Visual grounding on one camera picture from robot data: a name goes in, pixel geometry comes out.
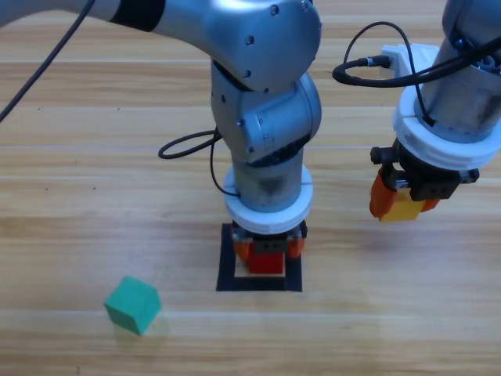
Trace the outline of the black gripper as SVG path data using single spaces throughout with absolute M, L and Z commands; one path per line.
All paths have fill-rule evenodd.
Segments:
M 410 189 L 413 201 L 425 201 L 421 212 L 428 212 L 449 199 L 460 184 L 475 183 L 480 177 L 477 168 L 445 169 L 422 161 L 397 139 L 390 147 L 373 147 L 370 158 L 381 165 L 369 203 L 370 213 L 379 220 L 402 220 L 400 189 Z
M 248 262 L 253 253 L 284 253 L 289 259 L 297 259 L 301 256 L 307 236 L 305 220 L 292 230 L 272 235 L 252 233 L 235 221 L 231 224 L 233 250 L 243 262 Z

